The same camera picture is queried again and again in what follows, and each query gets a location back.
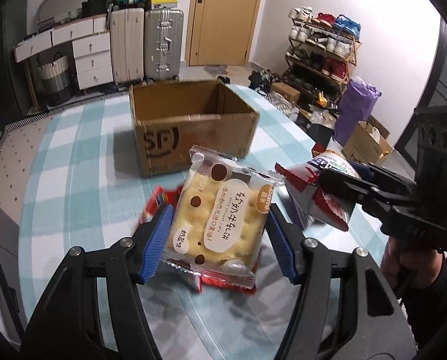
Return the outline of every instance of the metal screw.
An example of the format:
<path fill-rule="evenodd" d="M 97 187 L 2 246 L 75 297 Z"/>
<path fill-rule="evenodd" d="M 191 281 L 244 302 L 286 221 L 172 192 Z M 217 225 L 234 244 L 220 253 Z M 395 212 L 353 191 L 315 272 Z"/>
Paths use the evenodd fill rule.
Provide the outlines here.
<path fill-rule="evenodd" d="M 125 248 L 129 248 L 133 245 L 133 239 L 130 237 L 122 238 L 119 242 L 119 244 Z"/>
<path fill-rule="evenodd" d="M 358 247 L 357 249 L 355 249 L 355 253 L 357 253 L 360 257 L 368 256 L 368 250 L 364 247 Z"/>
<path fill-rule="evenodd" d="M 315 238 L 307 238 L 304 243 L 306 246 L 312 249 L 316 248 L 317 245 L 319 244 L 319 242 Z"/>
<path fill-rule="evenodd" d="M 68 253 L 74 257 L 81 254 L 81 252 L 82 252 L 82 248 L 80 246 L 74 246 L 68 251 Z"/>

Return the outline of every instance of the blue gripper pad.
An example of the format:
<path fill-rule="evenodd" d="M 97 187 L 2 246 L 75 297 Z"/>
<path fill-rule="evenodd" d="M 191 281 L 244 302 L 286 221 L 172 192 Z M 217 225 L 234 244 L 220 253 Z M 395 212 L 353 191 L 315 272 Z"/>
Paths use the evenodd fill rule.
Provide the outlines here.
<path fill-rule="evenodd" d="M 152 235 L 148 239 L 145 248 L 142 251 L 142 266 L 139 272 L 139 278 L 145 283 L 150 279 L 160 261 L 160 256 L 167 242 L 174 216 L 174 208 L 169 204 L 165 207 L 164 212 L 158 219 L 157 224 L 153 228 Z"/>
<path fill-rule="evenodd" d="M 267 229 L 267 234 L 270 238 L 270 242 L 272 243 L 273 251 L 277 257 L 282 275 L 289 278 L 292 284 L 299 284 L 298 281 L 300 275 L 297 272 L 295 264 L 296 261 L 294 250 L 290 246 L 287 237 L 285 237 L 284 231 L 277 220 L 276 214 L 274 214 L 275 209 L 278 210 L 276 205 L 272 207 L 268 213 L 267 223 L 265 226 Z"/>

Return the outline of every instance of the white suitcase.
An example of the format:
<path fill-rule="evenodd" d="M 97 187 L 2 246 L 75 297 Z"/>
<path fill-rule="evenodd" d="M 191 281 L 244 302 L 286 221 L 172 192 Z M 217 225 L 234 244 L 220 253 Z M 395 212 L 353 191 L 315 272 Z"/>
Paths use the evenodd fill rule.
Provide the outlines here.
<path fill-rule="evenodd" d="M 143 24 L 143 8 L 121 9 L 110 15 L 112 70 L 117 84 L 144 78 Z"/>

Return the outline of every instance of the red shoe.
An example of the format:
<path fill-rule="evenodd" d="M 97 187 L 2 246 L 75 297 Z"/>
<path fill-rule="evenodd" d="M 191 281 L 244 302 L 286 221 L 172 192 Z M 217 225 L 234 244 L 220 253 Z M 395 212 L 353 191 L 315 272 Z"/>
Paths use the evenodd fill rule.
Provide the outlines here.
<path fill-rule="evenodd" d="M 335 69 L 335 67 L 333 65 L 334 62 L 335 62 L 335 60 L 332 58 L 325 58 L 325 63 L 323 64 L 322 73 L 325 74 L 326 76 L 330 77 L 330 75 L 332 74 L 332 72 Z"/>
<path fill-rule="evenodd" d="M 331 77 L 339 83 L 343 82 L 347 77 L 347 64 L 345 62 L 333 61 L 333 67 L 334 70 Z"/>
<path fill-rule="evenodd" d="M 331 27 L 333 23 L 335 23 L 335 17 L 330 13 L 322 13 L 320 12 L 316 17 L 321 24 Z"/>

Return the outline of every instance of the white shoe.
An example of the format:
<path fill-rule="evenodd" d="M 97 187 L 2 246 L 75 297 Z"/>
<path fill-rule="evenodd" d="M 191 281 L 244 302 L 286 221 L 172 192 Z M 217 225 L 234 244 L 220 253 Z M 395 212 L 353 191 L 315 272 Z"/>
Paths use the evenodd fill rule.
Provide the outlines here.
<path fill-rule="evenodd" d="M 340 40 L 335 45 L 334 53 L 337 54 L 340 58 L 347 58 L 352 52 L 352 45 L 348 43 L 341 42 Z"/>
<path fill-rule="evenodd" d="M 312 17 L 312 7 L 303 7 L 297 15 L 297 19 L 309 23 Z"/>
<path fill-rule="evenodd" d="M 293 26 L 292 29 L 290 30 L 288 37 L 296 41 L 298 35 L 299 35 L 299 27 Z"/>
<path fill-rule="evenodd" d="M 288 16 L 290 17 L 290 19 L 296 19 L 297 15 L 301 12 L 302 9 L 300 8 L 294 8 L 290 11 L 290 13 L 288 14 Z"/>
<path fill-rule="evenodd" d="M 325 48 L 325 50 L 329 53 L 334 53 L 336 45 L 337 45 L 337 40 L 332 38 L 331 36 L 329 36 L 328 40 L 327 40 L 327 47 Z"/>
<path fill-rule="evenodd" d="M 303 26 L 298 33 L 297 40 L 303 43 L 310 37 L 310 35 L 312 35 L 312 30 L 307 26 Z"/>

